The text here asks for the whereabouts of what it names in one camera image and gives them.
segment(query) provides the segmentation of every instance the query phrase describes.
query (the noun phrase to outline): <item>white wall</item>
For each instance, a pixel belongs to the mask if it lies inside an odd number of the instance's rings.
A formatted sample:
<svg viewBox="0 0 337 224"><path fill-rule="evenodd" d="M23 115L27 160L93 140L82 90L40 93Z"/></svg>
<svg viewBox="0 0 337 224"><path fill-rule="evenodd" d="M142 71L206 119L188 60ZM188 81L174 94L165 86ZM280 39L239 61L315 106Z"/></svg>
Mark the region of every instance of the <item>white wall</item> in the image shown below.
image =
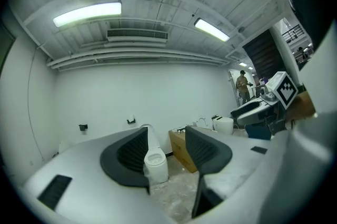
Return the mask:
<svg viewBox="0 0 337 224"><path fill-rule="evenodd" d="M296 85L301 85L300 70L296 64L295 57L293 56L289 45L285 42L275 25L270 28L270 33L272 34L275 45L280 52L287 73Z"/></svg>
<svg viewBox="0 0 337 224"><path fill-rule="evenodd" d="M28 95L29 70L35 43L17 27L12 16L4 23L16 40L0 77L0 148L5 168L14 182L22 184L58 151L54 87L56 73L45 65L38 50L33 62ZM31 117L36 142L28 115Z"/></svg>
<svg viewBox="0 0 337 224"><path fill-rule="evenodd" d="M58 125L65 147L129 129L154 127L161 148L172 152L168 131L204 116L230 116L236 108L226 69L187 64L91 67L59 74ZM83 134L78 125L88 124Z"/></svg>
<svg viewBox="0 0 337 224"><path fill-rule="evenodd" d="M277 22L275 24L275 27L277 28L277 30L282 34L284 34L285 32L289 31L291 28L288 28L287 25L284 23L284 20L280 20L279 22Z"/></svg>
<svg viewBox="0 0 337 224"><path fill-rule="evenodd" d="M330 93L337 88L336 40L337 23L333 21L315 55L300 72L317 114L337 111L337 98ZM324 79L324 87L321 82L323 77L329 77Z"/></svg>

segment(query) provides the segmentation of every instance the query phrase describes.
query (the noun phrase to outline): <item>pipe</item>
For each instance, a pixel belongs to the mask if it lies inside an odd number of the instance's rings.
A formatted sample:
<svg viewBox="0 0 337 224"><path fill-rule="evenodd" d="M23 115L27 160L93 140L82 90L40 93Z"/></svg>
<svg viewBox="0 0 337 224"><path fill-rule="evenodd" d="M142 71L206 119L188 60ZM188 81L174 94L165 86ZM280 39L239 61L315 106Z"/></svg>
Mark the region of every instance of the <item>pipe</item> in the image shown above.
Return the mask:
<svg viewBox="0 0 337 224"><path fill-rule="evenodd" d="M92 22L95 23L95 22L101 22L101 21L115 21L115 20L118 20L118 21L135 21L135 22L144 21L144 22L165 24L165 25L170 25L170 26L182 28L182 29L194 32L194 33L199 33L199 34L209 36L208 33L206 33L205 31L202 31L202 30L196 30L196 29L193 29L193 28L190 28L190 27L187 27L187 26L183 26L183 25L175 24L175 23L170 23L170 22L164 21L164 20L156 20L156 19L140 18L140 17L120 17L120 16L118 16L118 17L106 17L106 16L102 16L102 17L93 18L93 19L90 19L90 20L82 20L82 21L79 21L76 24L69 25L69 27L75 27L75 26L78 26L78 25L83 25L83 24L92 23ZM68 30L69 27L67 27L66 29L60 29L58 32Z"/></svg>
<svg viewBox="0 0 337 224"><path fill-rule="evenodd" d="M218 66L216 63L210 63L210 62L173 62L173 61L166 61L166 62L159 62L159 61L153 61L153 62L115 62L115 63L101 63L101 64L91 64L91 65L85 65L85 66L75 66L75 67L69 67L67 69L60 69L60 72L67 71L67 70L75 70L75 69L82 69L85 67L91 67L91 66L106 66L106 65L136 65L136 64L166 64L166 63L178 63L178 64L205 64L205 65L213 65Z"/></svg>
<svg viewBox="0 0 337 224"><path fill-rule="evenodd" d="M90 42L90 43L84 43L81 45L81 48L87 48L87 47L91 47L94 45L100 45L100 44L105 44L108 43L108 41L95 41L95 42Z"/></svg>
<svg viewBox="0 0 337 224"><path fill-rule="evenodd" d="M85 56L77 59L68 60L65 62L61 62L55 65L52 65L52 69L59 68L61 66L66 66L70 64L75 64L79 62L84 61L91 61L95 59L110 59L110 58L121 58L121 57L168 57L168 58L181 58L181 59L190 59L190 60L197 60L197 61L209 61L213 63L222 64L222 61L219 60L213 60L213 59L203 59L201 57L195 57L191 55L179 55L179 54L166 54L166 53L150 53L150 52L135 52L135 53L105 53L102 55L91 55L91 56Z"/></svg>
<svg viewBox="0 0 337 224"><path fill-rule="evenodd" d="M101 48L120 48L120 47L147 47L147 48L165 48L166 44L164 43L148 43L148 42L117 42L117 43L111 43L111 42L103 42L100 45L86 45L85 47L80 49L80 52L88 52L93 49L101 49Z"/></svg>
<svg viewBox="0 0 337 224"><path fill-rule="evenodd" d="M191 53L191 52L182 52L182 51L175 51L175 50L163 50L160 48L106 48L106 49L99 49L99 50L92 50L88 52L83 52L83 53L78 53L78 54L73 54L70 56L66 56L54 61L51 61L47 63L47 66L52 66L56 65L58 63L83 57L83 56L88 56L88 55L94 55L94 54L105 54L105 53L118 53L118 52L159 52L159 53L168 53L168 54L179 54L179 55L190 55L190 56L196 56L196 57L201 57L204 59L211 59L211 60L217 60L222 63L226 63L226 60L223 60L221 58L217 58L214 56L208 56L208 55L202 55L202 54L197 54L197 53Z"/></svg>

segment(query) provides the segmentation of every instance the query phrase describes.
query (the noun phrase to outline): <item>cable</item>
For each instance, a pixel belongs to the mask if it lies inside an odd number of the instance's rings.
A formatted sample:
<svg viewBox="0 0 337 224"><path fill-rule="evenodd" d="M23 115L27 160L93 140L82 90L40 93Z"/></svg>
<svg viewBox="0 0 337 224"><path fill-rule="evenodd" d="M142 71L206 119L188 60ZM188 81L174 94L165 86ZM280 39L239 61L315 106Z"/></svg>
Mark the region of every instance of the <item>cable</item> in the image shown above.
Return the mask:
<svg viewBox="0 0 337 224"><path fill-rule="evenodd" d="M245 131L245 130L246 130L246 129L245 129L246 125L244 125L243 129L240 129L239 126L238 126L237 124L234 124L234 125L236 125L237 130L239 130L239 131Z"/></svg>
<svg viewBox="0 0 337 224"><path fill-rule="evenodd" d="M40 45L39 47L37 47L34 51L34 54L33 54L33 58L32 58L32 63L31 63L31 68L29 70L29 76L28 76L28 88L27 88L27 108L28 108L28 118L29 118L29 124L31 125L31 130L32 130L32 134L33 134L33 138L34 138L34 141L35 141L35 144L36 144L36 147L41 155L41 158L42 158L42 161L44 161L44 157L41 153L41 150L40 148L38 147L38 144L37 144L37 141L36 141L36 137L35 137L35 133L34 133L34 130L33 130L33 125L32 125L32 120L31 120L31 114L29 112L29 84L31 82L31 73L32 73L32 68L33 68L33 63L34 63L34 59L35 59L35 55L36 55L36 52L39 48L41 48L42 46L44 46L47 42L45 42L44 44Z"/></svg>

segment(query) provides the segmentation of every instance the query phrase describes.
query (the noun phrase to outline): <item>ceiling light fixture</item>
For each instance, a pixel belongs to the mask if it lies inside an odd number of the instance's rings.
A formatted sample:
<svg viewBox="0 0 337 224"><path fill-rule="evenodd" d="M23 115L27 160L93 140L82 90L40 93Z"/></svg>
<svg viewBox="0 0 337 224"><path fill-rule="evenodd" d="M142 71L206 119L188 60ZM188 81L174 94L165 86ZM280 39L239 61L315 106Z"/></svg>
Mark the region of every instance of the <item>ceiling light fixture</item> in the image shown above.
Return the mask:
<svg viewBox="0 0 337 224"><path fill-rule="evenodd" d="M109 15L120 15L121 13L122 13L122 3L120 2L105 3L75 9L74 11L67 12L54 18L53 22L56 25L56 27L60 27L65 24L87 18L109 16Z"/></svg>
<svg viewBox="0 0 337 224"><path fill-rule="evenodd" d="M225 33L221 32L219 29L214 27L213 25L209 24L208 22L205 22L203 19L197 19L196 22L194 23L194 26L196 28L199 28L202 31L205 31L222 41L227 41L230 39L229 36L227 36Z"/></svg>

